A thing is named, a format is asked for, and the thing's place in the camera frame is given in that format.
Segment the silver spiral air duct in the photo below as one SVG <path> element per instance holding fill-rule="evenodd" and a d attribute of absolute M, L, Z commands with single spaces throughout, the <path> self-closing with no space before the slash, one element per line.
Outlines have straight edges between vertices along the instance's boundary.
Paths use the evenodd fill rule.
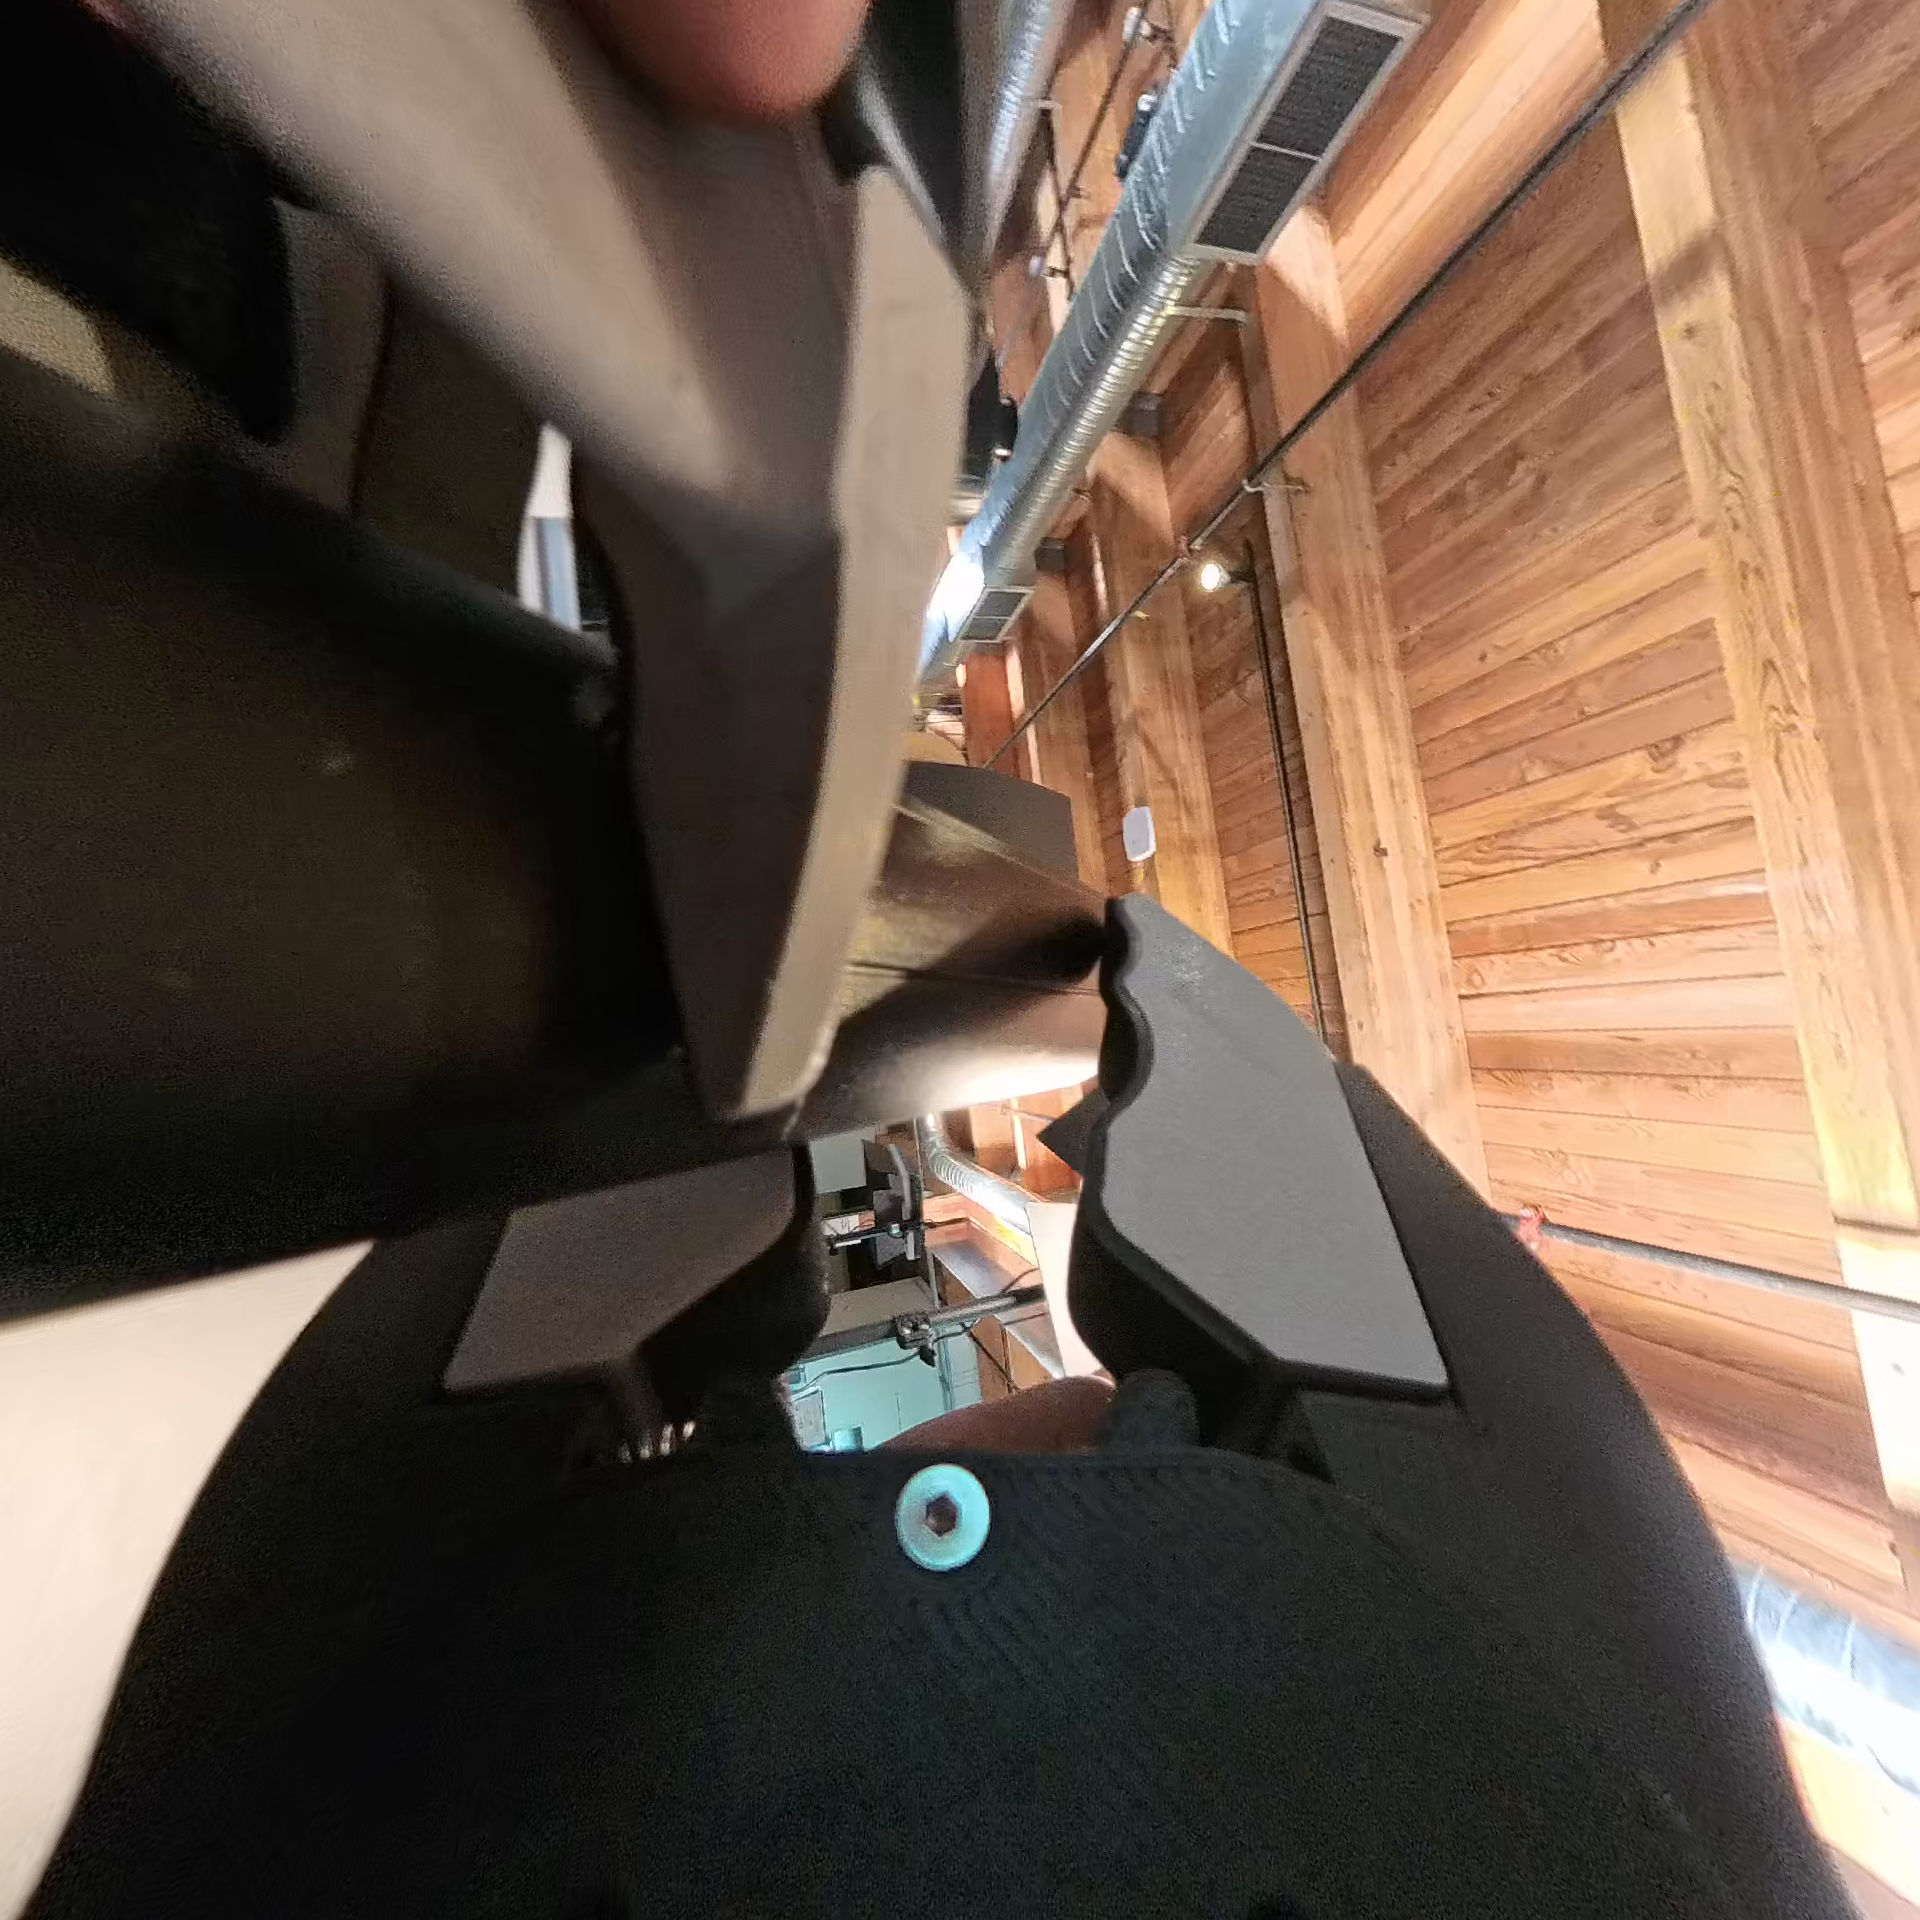
<path fill-rule="evenodd" d="M 955 6 L 960 119 L 959 259 L 974 290 L 999 236 L 1059 66 L 1073 2 Z"/>
<path fill-rule="evenodd" d="M 1916 1649 L 1750 1562 L 1733 1578 L 1781 1716 L 1916 1801 Z"/>

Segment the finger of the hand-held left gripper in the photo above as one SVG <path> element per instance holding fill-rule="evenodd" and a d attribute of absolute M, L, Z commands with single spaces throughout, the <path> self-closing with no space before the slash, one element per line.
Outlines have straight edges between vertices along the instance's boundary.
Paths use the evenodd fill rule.
<path fill-rule="evenodd" d="M 658 109 L 565 4 L 128 4 L 162 61 L 661 522 L 823 530 L 857 191 Z"/>
<path fill-rule="evenodd" d="M 579 452 L 629 637 L 629 762 L 691 1077 L 719 1123 L 798 1109 L 881 877 L 947 542 L 970 324 L 884 170 L 846 187 L 838 369 L 756 351 L 785 513 L 643 500 Z"/>

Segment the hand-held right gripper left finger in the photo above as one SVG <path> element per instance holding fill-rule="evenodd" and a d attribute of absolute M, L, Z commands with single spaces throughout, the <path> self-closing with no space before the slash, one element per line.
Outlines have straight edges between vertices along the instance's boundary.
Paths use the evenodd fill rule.
<path fill-rule="evenodd" d="M 688 1412 L 714 1372 L 780 1372 L 826 1318 L 805 1146 L 517 1212 L 444 1367 L 454 1396 L 587 1387 Z"/>

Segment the black curved electronic device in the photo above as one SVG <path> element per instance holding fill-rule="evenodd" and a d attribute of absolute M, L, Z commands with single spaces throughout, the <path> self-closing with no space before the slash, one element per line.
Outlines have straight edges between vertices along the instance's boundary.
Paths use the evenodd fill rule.
<path fill-rule="evenodd" d="M 902 800 L 721 1119 L 612 654 L 4 355 L 4 1322 L 1092 1074 L 1103 902 Z"/>

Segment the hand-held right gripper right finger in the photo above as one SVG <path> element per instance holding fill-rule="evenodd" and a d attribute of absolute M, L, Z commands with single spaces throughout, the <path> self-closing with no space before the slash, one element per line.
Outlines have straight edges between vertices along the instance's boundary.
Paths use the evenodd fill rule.
<path fill-rule="evenodd" d="M 1304 1390 L 1440 1405 L 1452 1381 L 1333 1052 L 1149 896 L 1108 902 L 1098 1102 L 1069 1315 L 1117 1381 L 1168 1377 L 1204 1445 Z"/>

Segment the silver air duct with vent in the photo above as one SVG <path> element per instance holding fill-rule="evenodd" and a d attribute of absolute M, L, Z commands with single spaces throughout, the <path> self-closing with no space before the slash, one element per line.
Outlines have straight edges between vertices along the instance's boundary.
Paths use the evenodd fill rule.
<path fill-rule="evenodd" d="M 1261 263 L 1426 30 L 1417 4 L 1387 2 L 1219 2 L 1199 21 L 1020 403 L 1012 452 L 933 591 L 922 689 L 1005 634 L 1178 308 L 1216 266 Z"/>

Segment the person's left hand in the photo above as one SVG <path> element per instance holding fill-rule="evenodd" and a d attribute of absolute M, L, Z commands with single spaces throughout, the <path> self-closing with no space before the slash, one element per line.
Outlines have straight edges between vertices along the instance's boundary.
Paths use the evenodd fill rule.
<path fill-rule="evenodd" d="M 652 96 L 705 119 L 788 122 L 848 70 L 870 2 L 579 2 Z"/>

